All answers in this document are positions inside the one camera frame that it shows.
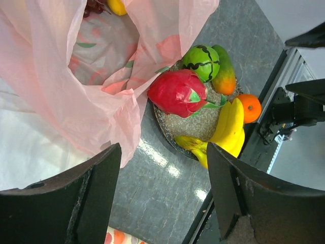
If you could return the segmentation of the yellow fake banana bunch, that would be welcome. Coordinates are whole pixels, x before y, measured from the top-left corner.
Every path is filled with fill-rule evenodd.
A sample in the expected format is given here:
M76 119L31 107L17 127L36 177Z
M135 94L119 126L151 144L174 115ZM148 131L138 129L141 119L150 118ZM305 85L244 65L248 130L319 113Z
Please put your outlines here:
M238 157L244 140L244 107L239 98L227 102L219 114L213 136L208 140L215 143L234 157ZM185 150L191 151L204 168L207 164L207 142L197 137L177 136L175 142Z

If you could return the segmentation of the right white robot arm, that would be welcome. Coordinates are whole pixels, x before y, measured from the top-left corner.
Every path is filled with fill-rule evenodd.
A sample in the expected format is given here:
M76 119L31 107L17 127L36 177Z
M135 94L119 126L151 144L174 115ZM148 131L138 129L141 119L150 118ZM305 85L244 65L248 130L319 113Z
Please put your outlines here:
M258 122L258 134L265 145L277 136L288 136L297 127L311 127L324 121L324 79L294 82L290 74L303 64L298 48L324 47L324 23L284 44L262 92L266 110Z

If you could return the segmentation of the fake green fruit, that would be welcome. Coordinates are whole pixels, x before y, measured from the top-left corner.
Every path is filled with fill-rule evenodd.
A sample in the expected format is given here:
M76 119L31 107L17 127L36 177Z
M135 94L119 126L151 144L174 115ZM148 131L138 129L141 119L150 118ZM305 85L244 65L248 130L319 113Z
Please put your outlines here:
M207 45L196 45L190 48L181 61L183 67L194 71L203 83L212 81L220 69L217 51Z

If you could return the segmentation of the fake red fruit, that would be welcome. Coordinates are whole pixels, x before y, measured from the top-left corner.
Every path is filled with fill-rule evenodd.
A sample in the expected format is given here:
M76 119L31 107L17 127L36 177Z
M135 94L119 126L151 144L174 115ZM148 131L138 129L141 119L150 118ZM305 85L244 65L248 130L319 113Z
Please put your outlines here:
M187 69L168 71L159 75L151 84L148 98L165 114L188 118L201 108L220 108L226 104L221 96L219 104L208 99L208 89L198 75Z

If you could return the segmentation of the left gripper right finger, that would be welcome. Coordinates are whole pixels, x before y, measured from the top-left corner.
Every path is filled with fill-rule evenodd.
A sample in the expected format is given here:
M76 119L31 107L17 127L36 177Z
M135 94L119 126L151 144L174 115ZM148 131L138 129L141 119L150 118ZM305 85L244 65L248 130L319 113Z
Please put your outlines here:
M221 239L243 226L257 243L324 243L324 191L273 177L214 143L207 158Z

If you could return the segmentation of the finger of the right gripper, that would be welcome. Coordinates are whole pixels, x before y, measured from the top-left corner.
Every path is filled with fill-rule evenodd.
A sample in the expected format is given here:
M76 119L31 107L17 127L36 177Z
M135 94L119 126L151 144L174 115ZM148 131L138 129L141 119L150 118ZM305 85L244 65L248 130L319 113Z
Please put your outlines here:
M284 42L286 47L300 48L324 48L325 46L325 22L299 36Z

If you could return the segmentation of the fake mango fruit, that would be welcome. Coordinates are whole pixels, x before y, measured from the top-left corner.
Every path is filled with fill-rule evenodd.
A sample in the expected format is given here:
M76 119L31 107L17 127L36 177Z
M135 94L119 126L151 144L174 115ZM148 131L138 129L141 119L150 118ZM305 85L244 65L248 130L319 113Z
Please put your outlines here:
M230 56L220 45L214 45L212 48L218 53L220 68L216 77L212 80L215 91L219 94L229 96L236 87L236 75Z

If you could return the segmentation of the fake orange fruit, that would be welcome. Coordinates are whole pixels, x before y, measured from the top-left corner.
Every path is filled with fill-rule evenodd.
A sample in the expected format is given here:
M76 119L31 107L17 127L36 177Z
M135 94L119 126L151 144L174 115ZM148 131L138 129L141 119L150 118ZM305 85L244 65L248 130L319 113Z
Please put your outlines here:
M258 98L251 94L241 94L237 98L244 108L244 124L255 122L262 112L262 106Z

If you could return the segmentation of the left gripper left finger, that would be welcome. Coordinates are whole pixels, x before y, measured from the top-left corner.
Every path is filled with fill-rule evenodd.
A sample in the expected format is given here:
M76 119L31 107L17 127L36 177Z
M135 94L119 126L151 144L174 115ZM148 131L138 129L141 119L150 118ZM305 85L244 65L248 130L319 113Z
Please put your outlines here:
M104 243L119 144L24 189L1 191L1 243Z

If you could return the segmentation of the pink plastic bag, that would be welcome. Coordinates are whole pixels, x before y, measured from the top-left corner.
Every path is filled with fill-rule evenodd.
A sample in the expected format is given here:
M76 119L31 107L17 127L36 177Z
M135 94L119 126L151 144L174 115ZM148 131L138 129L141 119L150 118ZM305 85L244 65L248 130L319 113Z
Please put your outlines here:
M77 148L119 143L121 167L141 136L146 90L185 55L219 1L1 1L1 78Z

